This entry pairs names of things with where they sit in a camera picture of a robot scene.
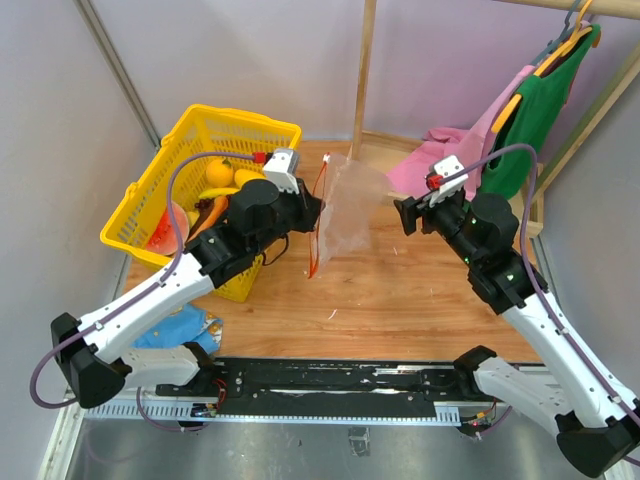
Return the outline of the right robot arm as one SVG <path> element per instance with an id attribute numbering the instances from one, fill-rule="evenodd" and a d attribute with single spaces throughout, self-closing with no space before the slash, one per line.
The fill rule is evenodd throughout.
<path id="1" fill-rule="evenodd" d="M 600 361 L 562 312 L 544 278 L 515 250 L 520 225 L 506 199 L 463 193 L 394 203 L 405 234 L 437 233 L 468 267 L 474 293 L 536 351 L 557 389 L 510 366 L 493 350 L 471 349 L 454 363 L 455 392 L 505 401 L 543 427 L 583 475 L 598 478 L 639 446 L 639 398 Z"/>

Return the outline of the clear zip top bag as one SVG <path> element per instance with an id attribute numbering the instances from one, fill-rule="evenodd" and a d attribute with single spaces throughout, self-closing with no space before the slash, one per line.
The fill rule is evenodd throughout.
<path id="1" fill-rule="evenodd" d="M 329 261 L 370 245 L 370 221 L 389 191 L 381 171 L 342 154 L 323 156 L 312 191 L 322 208 L 309 237 L 309 278 Z"/>

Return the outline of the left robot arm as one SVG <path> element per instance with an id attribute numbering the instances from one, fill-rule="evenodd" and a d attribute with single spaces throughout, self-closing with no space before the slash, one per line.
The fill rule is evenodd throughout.
<path id="1" fill-rule="evenodd" d="M 168 266 L 90 314 L 56 317 L 55 361 L 79 405 L 94 408 L 125 388 L 153 383 L 207 393 L 214 371 L 202 347 L 188 342 L 131 362 L 126 357 L 132 343 L 179 307 L 248 270 L 275 241 L 313 231 L 322 208 L 303 183 L 282 192 L 268 180 L 252 180 L 230 196 L 222 219 L 188 241 Z"/>

